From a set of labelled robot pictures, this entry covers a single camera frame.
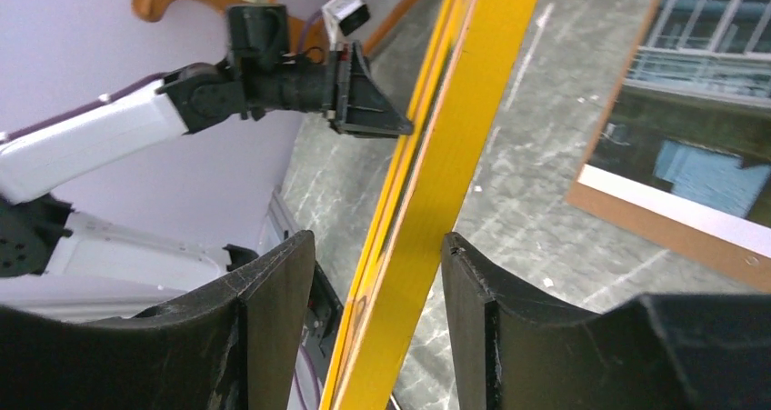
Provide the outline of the yellow wooden picture frame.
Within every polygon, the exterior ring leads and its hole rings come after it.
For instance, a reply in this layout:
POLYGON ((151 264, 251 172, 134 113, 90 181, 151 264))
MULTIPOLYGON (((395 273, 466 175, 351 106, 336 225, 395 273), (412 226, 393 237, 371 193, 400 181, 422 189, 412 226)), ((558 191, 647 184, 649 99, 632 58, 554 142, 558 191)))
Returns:
POLYGON ((537 0, 443 0, 350 285, 320 399, 384 409, 537 0))

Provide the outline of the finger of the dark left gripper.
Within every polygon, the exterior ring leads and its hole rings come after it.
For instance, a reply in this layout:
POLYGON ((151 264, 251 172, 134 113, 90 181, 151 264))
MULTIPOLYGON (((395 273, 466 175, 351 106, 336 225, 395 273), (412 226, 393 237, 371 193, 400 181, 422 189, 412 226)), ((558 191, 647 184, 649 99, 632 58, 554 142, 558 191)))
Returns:
POLYGON ((371 138, 411 135, 414 132, 413 123, 375 83, 361 43, 354 41, 350 46, 345 132, 371 138))

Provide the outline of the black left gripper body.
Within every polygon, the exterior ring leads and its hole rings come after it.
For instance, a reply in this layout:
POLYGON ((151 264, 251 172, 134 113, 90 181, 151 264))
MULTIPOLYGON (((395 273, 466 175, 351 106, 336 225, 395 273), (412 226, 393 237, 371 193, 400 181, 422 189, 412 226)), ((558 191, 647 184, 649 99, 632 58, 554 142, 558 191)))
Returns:
POLYGON ((336 131, 348 108, 340 88, 350 45, 338 42, 317 61, 315 48, 289 51, 284 5, 230 5, 225 10, 224 116, 258 120, 269 110, 319 113, 336 131))

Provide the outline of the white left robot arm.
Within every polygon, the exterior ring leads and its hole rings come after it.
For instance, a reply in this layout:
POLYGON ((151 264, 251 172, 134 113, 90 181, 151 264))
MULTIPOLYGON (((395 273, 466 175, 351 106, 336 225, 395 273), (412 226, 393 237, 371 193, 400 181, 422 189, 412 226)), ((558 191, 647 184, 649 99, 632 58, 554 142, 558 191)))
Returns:
POLYGON ((114 225, 53 196, 104 165, 233 115, 319 113, 340 135, 398 138, 414 126, 373 80, 357 41, 337 18, 321 61, 289 49, 284 5, 230 5, 228 51, 149 75, 97 101, 10 134, 1 144, 1 275, 87 275, 191 291, 253 262, 254 250, 205 247, 114 225))

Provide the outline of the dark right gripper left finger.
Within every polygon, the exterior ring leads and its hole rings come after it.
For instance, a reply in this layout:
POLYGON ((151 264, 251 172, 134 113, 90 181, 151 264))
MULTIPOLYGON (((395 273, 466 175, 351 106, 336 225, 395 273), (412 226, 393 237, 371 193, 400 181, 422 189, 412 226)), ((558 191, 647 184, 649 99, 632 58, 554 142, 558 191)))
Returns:
POLYGON ((1 310, 4 409, 284 409, 315 269, 300 231, 131 318, 1 310))

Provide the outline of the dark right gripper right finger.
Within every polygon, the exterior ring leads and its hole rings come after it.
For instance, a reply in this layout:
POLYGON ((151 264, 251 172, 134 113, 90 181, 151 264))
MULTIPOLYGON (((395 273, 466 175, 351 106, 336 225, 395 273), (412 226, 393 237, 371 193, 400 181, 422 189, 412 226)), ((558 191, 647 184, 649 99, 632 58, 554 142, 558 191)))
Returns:
POLYGON ((641 294, 596 314, 457 233, 441 272, 463 409, 767 409, 768 295, 641 294))

